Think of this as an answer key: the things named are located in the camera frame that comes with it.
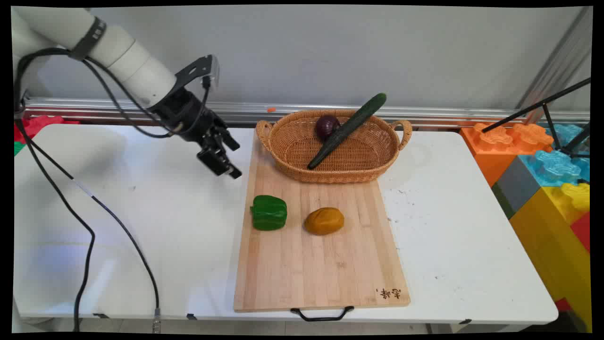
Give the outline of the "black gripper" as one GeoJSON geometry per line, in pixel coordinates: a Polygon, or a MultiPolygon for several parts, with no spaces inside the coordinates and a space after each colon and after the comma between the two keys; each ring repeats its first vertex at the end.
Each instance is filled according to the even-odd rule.
{"type": "Polygon", "coordinates": [[[231,151],[237,151],[240,144],[230,134],[227,124],[220,116],[207,107],[209,92],[209,89],[205,89],[203,98],[199,100],[191,91],[177,90],[154,105],[152,113],[159,116],[169,129],[176,131],[185,141],[201,142],[197,158],[216,176],[226,174],[237,179],[242,176],[242,172],[231,163],[225,145],[231,151]]]}

